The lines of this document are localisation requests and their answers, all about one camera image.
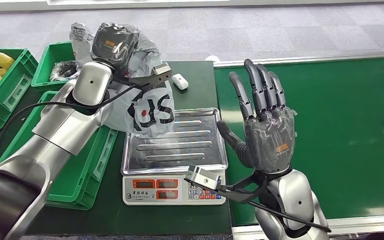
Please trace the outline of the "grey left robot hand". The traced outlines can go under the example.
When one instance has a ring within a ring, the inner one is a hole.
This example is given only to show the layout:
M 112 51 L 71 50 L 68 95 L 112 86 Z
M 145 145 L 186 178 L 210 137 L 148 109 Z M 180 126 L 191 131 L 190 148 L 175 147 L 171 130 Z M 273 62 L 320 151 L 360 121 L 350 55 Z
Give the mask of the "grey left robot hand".
M 103 22 L 91 44 L 91 59 L 110 65 L 114 75 L 124 78 L 139 35 L 139 29 L 134 25 Z

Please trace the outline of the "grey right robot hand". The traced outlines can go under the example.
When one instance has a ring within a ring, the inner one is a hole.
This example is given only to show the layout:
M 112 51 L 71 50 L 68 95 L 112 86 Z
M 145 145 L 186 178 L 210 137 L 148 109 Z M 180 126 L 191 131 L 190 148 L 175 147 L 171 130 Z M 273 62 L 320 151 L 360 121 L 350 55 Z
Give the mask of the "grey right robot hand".
M 287 172 L 295 146 L 296 113 L 287 106 L 285 90 L 274 72 L 250 59 L 244 60 L 244 68 L 251 98 L 239 75 L 234 71 L 228 75 L 243 118 L 244 140 L 223 120 L 217 122 L 217 129 L 245 167 L 269 175 Z

